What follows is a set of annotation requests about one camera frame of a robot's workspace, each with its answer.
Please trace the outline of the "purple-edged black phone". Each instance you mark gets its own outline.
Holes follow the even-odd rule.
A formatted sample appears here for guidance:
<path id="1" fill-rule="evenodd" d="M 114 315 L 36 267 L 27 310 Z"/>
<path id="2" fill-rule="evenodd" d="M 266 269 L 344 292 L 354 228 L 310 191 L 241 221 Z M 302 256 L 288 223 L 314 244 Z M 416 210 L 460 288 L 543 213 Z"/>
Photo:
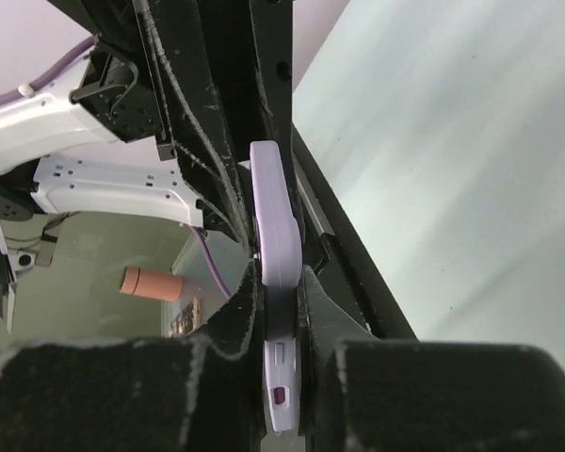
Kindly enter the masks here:
<path id="1" fill-rule="evenodd" d="M 262 285 L 266 290 L 266 333 L 264 345 L 265 374 L 268 403 L 279 412 L 287 408 L 293 387 L 294 351 L 292 309 L 289 288 L 284 280 L 284 254 L 279 247 L 275 215 L 268 208 L 256 208 L 256 226 L 259 236 L 259 255 Z"/>

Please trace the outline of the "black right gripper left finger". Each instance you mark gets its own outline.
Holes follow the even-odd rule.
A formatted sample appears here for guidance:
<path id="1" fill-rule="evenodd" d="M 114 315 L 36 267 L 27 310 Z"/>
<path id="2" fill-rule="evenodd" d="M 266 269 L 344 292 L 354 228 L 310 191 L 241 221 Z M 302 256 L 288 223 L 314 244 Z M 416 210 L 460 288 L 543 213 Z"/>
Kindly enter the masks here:
<path id="1" fill-rule="evenodd" d="M 0 451 L 256 451 L 264 288 L 175 338 L 29 340 L 0 350 Z"/>

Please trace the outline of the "lilac phone case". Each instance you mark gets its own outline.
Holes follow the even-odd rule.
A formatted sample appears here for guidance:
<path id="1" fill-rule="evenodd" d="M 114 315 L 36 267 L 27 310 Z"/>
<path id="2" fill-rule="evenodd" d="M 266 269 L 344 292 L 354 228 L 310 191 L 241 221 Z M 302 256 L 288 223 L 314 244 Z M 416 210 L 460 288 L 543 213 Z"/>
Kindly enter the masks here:
<path id="1" fill-rule="evenodd" d="M 265 288 L 266 397 L 272 428 L 283 432 L 299 424 L 296 328 L 301 240 L 276 142 L 250 144 L 250 174 Z"/>

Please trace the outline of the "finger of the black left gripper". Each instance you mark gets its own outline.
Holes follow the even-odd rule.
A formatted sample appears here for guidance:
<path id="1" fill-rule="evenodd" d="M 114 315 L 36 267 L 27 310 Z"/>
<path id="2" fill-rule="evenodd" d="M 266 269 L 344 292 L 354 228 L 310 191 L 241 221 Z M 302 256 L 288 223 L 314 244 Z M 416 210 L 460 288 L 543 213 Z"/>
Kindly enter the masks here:
<path id="1" fill-rule="evenodd" d="M 258 63 L 258 89 L 266 114 L 266 136 L 279 144 L 287 191 L 299 230 L 305 230 L 293 158 L 291 1 L 250 1 Z"/>
<path id="2" fill-rule="evenodd" d="M 185 184 L 200 198 L 207 227 L 244 249 L 253 238 L 232 132 L 211 66 L 222 62 L 209 43 L 220 34 L 204 11 L 240 5 L 206 1 L 56 1 L 55 7 L 96 37 L 90 64 L 73 100 L 123 141 L 153 136 L 174 157 Z"/>

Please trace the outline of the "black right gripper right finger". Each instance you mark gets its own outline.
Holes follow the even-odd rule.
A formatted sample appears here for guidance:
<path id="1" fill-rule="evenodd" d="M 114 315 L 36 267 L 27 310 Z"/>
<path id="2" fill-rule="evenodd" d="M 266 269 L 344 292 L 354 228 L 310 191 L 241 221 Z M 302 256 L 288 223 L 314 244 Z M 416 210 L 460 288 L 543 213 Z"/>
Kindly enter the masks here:
<path id="1" fill-rule="evenodd" d="M 379 339 L 310 268 L 299 298 L 308 450 L 565 451 L 565 373 L 544 350 Z"/>

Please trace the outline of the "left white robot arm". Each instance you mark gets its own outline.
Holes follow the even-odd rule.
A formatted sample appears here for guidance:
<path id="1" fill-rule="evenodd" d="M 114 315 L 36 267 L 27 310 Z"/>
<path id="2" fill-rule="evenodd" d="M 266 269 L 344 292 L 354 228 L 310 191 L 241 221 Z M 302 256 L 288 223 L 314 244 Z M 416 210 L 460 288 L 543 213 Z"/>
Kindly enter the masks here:
<path id="1" fill-rule="evenodd" d="M 289 1 L 0 1 L 0 218 L 298 218 Z"/>

